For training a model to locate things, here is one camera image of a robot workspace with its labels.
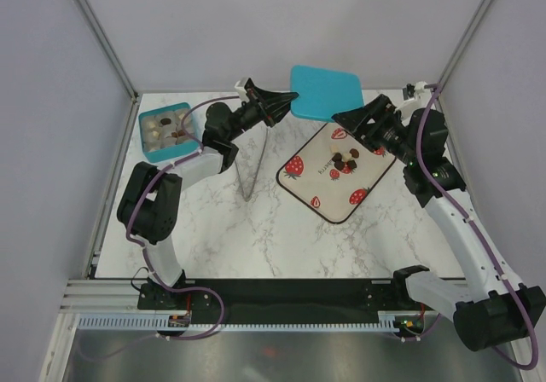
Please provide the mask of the teal box lid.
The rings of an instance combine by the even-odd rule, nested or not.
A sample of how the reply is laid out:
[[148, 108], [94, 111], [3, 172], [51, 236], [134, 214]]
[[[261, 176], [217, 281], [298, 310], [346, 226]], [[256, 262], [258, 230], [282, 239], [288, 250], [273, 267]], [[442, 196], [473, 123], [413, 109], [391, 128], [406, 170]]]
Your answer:
[[364, 105], [360, 80], [350, 72], [297, 65], [290, 72], [290, 90], [299, 94], [291, 102], [299, 119], [332, 122], [336, 113]]

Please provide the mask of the metal tweezers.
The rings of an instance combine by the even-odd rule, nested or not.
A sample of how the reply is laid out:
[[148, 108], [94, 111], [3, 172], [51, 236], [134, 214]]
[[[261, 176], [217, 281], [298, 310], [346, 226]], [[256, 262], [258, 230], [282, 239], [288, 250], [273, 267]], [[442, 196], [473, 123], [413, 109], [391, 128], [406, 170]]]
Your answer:
[[239, 147], [235, 158], [235, 172], [239, 191], [245, 202], [249, 202], [253, 196], [268, 140], [269, 129], [257, 126], [235, 141]]

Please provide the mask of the teal chocolate box tray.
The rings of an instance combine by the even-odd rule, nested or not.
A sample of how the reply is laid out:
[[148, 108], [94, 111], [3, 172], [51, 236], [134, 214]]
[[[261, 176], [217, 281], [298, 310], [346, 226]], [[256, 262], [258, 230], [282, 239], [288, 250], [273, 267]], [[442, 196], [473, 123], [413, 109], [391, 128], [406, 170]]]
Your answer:
[[[190, 121], [181, 122], [179, 115], [188, 113], [190, 105], [181, 102], [167, 107], [160, 107], [141, 113], [138, 116], [138, 127], [140, 131], [141, 149], [149, 163], [158, 164], [163, 161], [181, 158], [193, 153], [199, 147], [198, 142], [190, 139], [188, 135], [178, 137], [177, 132], [183, 130], [193, 136], [200, 138], [199, 126], [195, 116], [190, 114]], [[170, 119], [171, 124], [162, 125], [162, 119]], [[157, 127], [146, 130], [144, 125], [148, 121], [155, 121]]]

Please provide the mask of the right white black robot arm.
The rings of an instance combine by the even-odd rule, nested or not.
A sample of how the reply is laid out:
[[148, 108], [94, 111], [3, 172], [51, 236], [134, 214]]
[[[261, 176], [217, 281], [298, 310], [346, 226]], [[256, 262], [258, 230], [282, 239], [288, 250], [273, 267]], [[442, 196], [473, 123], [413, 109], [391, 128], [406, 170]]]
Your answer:
[[423, 266], [397, 270], [390, 299], [400, 309], [422, 303], [450, 320], [472, 351], [530, 339], [544, 309], [540, 286], [526, 286], [509, 267], [473, 215], [466, 183], [444, 154], [449, 131], [444, 115], [430, 106], [403, 122], [400, 109], [385, 95], [333, 121], [370, 152], [384, 149], [404, 164], [406, 188], [442, 231], [467, 285], [455, 286]]

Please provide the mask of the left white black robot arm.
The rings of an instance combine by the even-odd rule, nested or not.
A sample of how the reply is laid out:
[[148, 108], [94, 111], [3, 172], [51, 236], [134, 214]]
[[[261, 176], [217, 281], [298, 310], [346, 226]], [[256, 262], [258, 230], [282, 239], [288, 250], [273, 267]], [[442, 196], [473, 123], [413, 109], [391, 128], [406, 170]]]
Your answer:
[[187, 131], [180, 122], [182, 131], [197, 148], [169, 161], [162, 169], [147, 162], [136, 164], [119, 202], [117, 218], [125, 226], [125, 237], [140, 246], [148, 275], [159, 285], [156, 297], [168, 309], [179, 308], [187, 297], [186, 287], [178, 282], [183, 268], [171, 239], [182, 191], [228, 170], [239, 152], [235, 139], [257, 124], [272, 128], [281, 123], [299, 97], [292, 91], [260, 89], [250, 78], [239, 81], [235, 90], [233, 98], [241, 102], [236, 110], [225, 103], [231, 99], [229, 96], [189, 109], [185, 118], [206, 108], [201, 137]]

